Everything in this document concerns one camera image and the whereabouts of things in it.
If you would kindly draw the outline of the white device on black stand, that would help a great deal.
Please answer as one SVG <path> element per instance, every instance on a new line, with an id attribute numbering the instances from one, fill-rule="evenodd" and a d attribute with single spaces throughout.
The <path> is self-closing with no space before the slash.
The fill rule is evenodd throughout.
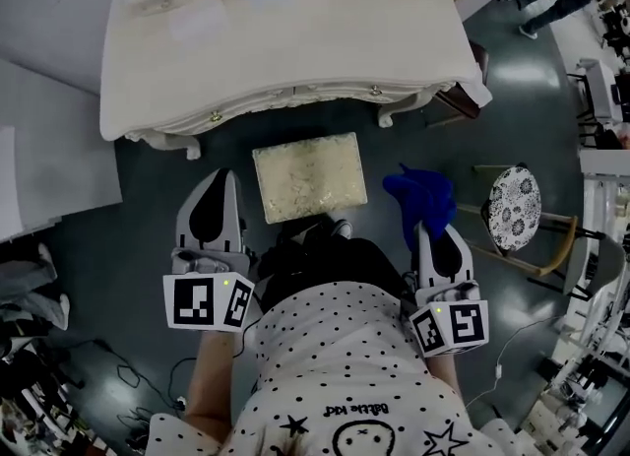
<path id="1" fill-rule="evenodd" d="M 630 67 L 615 73 L 599 59 L 581 58 L 567 76 L 583 87 L 587 104 L 577 116 L 581 144 L 594 148 L 598 134 L 611 131 L 630 149 Z"/>

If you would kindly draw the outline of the white shelf rack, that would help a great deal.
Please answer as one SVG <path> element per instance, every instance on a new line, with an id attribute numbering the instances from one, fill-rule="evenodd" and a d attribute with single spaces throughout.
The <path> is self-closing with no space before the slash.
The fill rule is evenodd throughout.
<path id="1" fill-rule="evenodd" d="M 598 454 L 630 415 L 630 151 L 583 149 L 579 159 L 582 226 L 618 242 L 626 263 L 590 301 L 564 295 L 566 313 L 551 321 L 557 343 L 539 367 L 548 381 L 540 399 L 555 417 L 536 434 Z"/>

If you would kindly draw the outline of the person's left forearm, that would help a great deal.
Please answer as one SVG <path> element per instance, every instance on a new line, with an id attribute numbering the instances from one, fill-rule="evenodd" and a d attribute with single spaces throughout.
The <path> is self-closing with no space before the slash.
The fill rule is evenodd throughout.
<path id="1" fill-rule="evenodd" d="M 184 421 L 224 448 L 233 436 L 244 405 L 235 410 L 232 375 L 235 361 L 232 333 L 204 332 L 188 386 Z"/>

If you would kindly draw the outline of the white cabinet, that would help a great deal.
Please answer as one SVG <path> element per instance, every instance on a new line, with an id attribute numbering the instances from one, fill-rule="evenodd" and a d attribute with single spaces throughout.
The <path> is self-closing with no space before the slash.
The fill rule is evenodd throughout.
<path id="1" fill-rule="evenodd" d="M 0 60 L 0 242 L 122 200 L 95 95 Z"/>

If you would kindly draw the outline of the cream upholstered stool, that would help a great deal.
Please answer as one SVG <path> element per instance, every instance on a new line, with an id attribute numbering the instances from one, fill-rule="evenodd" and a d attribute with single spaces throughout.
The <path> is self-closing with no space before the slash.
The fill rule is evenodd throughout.
<path id="1" fill-rule="evenodd" d="M 368 202 L 353 132 L 252 151 L 265 220 L 298 220 Z"/>

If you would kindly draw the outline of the white carved dressing table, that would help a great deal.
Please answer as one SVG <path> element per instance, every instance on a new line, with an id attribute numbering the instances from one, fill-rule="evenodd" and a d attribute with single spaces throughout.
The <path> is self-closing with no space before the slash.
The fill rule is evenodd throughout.
<path id="1" fill-rule="evenodd" d="M 385 128 L 476 71 L 453 0 L 113 0 L 99 130 L 194 160 L 243 114 L 353 98 Z"/>

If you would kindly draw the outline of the person's black trousers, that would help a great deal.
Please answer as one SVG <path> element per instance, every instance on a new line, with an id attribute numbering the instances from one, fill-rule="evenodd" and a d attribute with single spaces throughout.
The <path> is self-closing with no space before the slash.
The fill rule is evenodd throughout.
<path id="1" fill-rule="evenodd" d="M 259 278 L 267 282 L 263 312 L 297 293 L 330 283 L 363 283 L 396 298 L 403 295 L 407 284 L 380 248 L 364 238 L 331 236 L 333 225 L 324 219 L 279 234 L 258 266 Z"/>

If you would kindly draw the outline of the person's polka dot shirt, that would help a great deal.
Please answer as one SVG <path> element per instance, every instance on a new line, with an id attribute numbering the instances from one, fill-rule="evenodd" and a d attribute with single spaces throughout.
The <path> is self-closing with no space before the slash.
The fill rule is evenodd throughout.
<path id="1" fill-rule="evenodd" d="M 157 414 L 145 456 L 524 456 L 510 428 L 473 427 L 399 313 L 355 282 L 283 300 L 257 324 L 255 390 L 225 447 Z"/>

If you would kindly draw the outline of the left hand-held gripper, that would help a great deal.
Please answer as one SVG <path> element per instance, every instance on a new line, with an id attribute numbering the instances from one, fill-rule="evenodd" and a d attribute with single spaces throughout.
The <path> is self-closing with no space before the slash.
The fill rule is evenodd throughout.
<path id="1" fill-rule="evenodd" d="M 228 168 L 203 179 L 179 209 L 179 247 L 171 254 L 172 273 L 162 277 L 169 328 L 243 331 L 255 284 L 247 278 L 249 257 L 236 253 L 244 251 L 241 211 L 240 182 Z"/>

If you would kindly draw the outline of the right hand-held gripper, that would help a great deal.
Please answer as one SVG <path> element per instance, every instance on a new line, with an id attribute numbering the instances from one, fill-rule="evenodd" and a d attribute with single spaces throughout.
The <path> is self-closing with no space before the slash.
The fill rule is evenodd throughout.
<path id="1" fill-rule="evenodd" d="M 416 296 L 409 324 L 425 358 L 460 354 L 488 343 L 488 306 L 473 279 L 469 245 L 447 225 L 437 239 L 423 223 L 415 227 L 417 283 L 420 289 L 453 285 Z"/>

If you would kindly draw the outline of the person's right forearm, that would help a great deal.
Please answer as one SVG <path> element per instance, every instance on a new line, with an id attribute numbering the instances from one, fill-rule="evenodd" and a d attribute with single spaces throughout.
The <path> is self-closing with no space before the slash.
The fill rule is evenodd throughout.
<path id="1" fill-rule="evenodd" d="M 462 397 L 453 355 L 427 358 L 425 364 L 433 376 L 448 384 L 459 397 Z"/>

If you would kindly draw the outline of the floral cushion wooden stool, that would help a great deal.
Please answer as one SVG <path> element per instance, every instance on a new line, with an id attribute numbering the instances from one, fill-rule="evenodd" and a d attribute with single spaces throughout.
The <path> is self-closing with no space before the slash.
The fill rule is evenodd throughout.
<path id="1" fill-rule="evenodd" d="M 540 278 L 557 270 L 569 258 L 577 239 L 604 238 L 604 234 L 599 231 L 580 227 L 576 216 L 545 212 L 536 178 L 526 164 L 478 164 L 472 167 L 474 173 L 482 171 L 496 175 L 483 205 L 457 205 L 458 211 L 481 219 L 491 242 L 491 246 L 486 248 L 466 239 L 465 243 L 471 250 Z M 529 244 L 541 229 L 563 235 L 559 249 L 552 258 L 543 266 L 517 258 L 515 253 Z"/>

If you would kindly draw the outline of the blue cloth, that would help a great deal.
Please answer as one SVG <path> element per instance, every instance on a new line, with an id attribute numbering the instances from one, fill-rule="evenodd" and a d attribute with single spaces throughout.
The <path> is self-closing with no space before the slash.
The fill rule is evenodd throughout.
<path id="1" fill-rule="evenodd" d="M 439 239 L 455 218 L 453 184 L 442 173 L 413 169 L 401 163 L 402 174 L 387 175 L 383 188 L 398 202 L 403 235 L 410 252 L 417 250 L 414 230 L 422 224 L 430 238 Z"/>

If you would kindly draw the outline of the grey chair black frame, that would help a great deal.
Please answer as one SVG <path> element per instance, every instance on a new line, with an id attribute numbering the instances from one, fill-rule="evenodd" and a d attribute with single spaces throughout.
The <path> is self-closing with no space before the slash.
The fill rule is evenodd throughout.
<path id="1" fill-rule="evenodd" d="M 592 237 L 580 236 L 574 240 L 564 273 L 551 271 L 564 282 L 562 288 L 539 279 L 528 278 L 528 281 L 571 298 L 590 301 L 622 274 L 625 263 L 622 246 L 609 235 L 596 232 Z"/>

